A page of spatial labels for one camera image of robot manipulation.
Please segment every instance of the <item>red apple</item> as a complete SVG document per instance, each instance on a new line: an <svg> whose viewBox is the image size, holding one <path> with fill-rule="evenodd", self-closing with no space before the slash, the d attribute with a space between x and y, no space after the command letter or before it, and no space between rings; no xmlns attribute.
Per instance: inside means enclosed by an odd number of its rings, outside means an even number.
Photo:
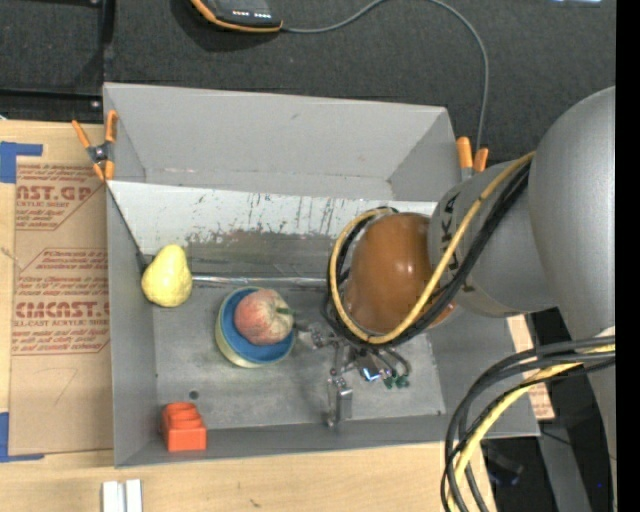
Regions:
<svg viewBox="0 0 640 512"><path fill-rule="evenodd" d="M277 291L261 288L240 300L233 322L250 343L272 345L291 332L293 312Z"/></svg>

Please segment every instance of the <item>blue tape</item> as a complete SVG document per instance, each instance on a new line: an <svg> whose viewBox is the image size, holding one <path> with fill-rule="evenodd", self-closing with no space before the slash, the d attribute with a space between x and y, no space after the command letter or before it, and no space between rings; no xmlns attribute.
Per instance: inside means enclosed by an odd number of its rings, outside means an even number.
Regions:
<svg viewBox="0 0 640 512"><path fill-rule="evenodd" d="M0 183L16 182L18 156L42 156L42 144L0 142Z"/></svg>
<svg viewBox="0 0 640 512"><path fill-rule="evenodd" d="M9 445L9 413L0 413L0 463L17 462L20 460L38 460L44 455L15 455L9 457L7 447Z"/></svg>

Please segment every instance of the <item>orange lego brick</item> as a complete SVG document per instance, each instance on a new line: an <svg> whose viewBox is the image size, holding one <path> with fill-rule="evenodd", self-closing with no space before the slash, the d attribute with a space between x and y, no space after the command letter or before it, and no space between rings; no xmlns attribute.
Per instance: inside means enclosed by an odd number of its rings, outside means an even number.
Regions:
<svg viewBox="0 0 640 512"><path fill-rule="evenodd" d="M173 402L162 409L160 427L170 452L207 449L207 427L197 407L189 402Z"/></svg>

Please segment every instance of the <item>blue bowl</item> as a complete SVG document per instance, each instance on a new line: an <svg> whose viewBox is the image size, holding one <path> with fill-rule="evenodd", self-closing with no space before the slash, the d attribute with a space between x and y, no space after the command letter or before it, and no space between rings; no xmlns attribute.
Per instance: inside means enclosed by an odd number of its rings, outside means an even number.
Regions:
<svg viewBox="0 0 640 512"><path fill-rule="evenodd" d="M259 288L240 288L223 301L216 321L215 340L223 355L232 363L245 368L256 368L277 363L284 359L293 348L293 330L278 343L254 345L236 329L233 321L238 303Z"/></svg>

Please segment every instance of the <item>gray bin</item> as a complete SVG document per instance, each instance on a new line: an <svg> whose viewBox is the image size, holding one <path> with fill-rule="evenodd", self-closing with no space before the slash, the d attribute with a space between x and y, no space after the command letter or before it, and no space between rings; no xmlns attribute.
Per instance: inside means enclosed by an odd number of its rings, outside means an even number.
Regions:
<svg viewBox="0 0 640 512"><path fill-rule="evenodd" d="M213 341L222 300L244 280L273 286L300 325L323 322L332 243L380 205L431 215L460 180L445 109L328 98L106 84L120 117L108 184L116 466L439 441L473 380L513 353L502 319L459 311L400 349L411 386L346 374L353 419L328 428L330 348L302 336L282 362L243 369ZM216 277L165 309L140 288L140 257L185 247ZM160 410L193 401L208 428L200 452L168 453ZM516 404L494 436L537 433Z"/></svg>

